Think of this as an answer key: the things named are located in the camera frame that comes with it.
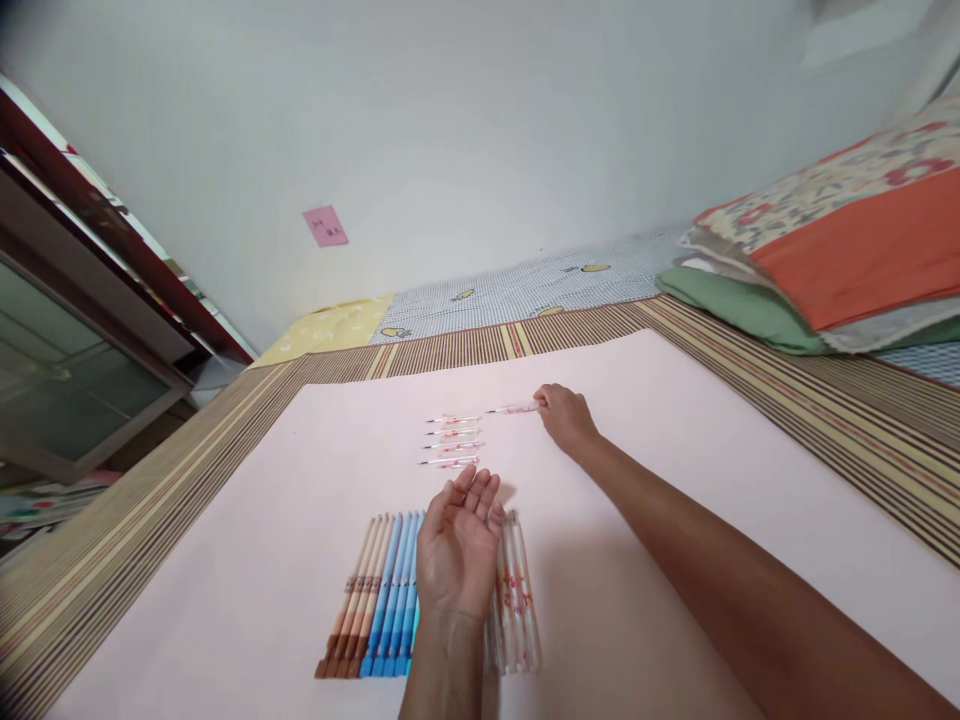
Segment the bamboo mat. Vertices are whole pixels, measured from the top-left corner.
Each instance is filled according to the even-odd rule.
[[[960,393],[868,358],[781,355],[659,296],[243,373],[3,578],[0,682],[11,717],[50,708],[303,385],[510,360],[643,328],[704,364],[960,569]]]

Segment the pink sticky note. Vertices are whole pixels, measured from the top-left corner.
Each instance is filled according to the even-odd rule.
[[[346,245],[349,242],[347,234],[340,226],[340,219],[337,217],[333,205],[307,210],[303,214],[303,219],[307,221],[307,227],[310,228],[310,232],[313,233],[313,237],[320,247]]]

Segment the yellow blanket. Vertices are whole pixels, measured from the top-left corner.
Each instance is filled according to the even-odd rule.
[[[284,336],[250,367],[276,365],[307,353],[366,345],[392,300],[393,295],[383,295],[310,313],[291,325]]]

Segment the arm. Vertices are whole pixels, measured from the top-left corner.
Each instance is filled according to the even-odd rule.
[[[417,536],[420,625],[401,720],[480,717],[483,624],[497,572],[500,477],[468,467],[427,508]]]
[[[582,395],[534,397],[767,717],[960,717],[783,563],[601,436]]]

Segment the floral pillow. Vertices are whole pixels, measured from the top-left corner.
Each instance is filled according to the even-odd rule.
[[[697,218],[814,330],[960,295],[960,95]],[[698,248],[717,254],[716,248]]]

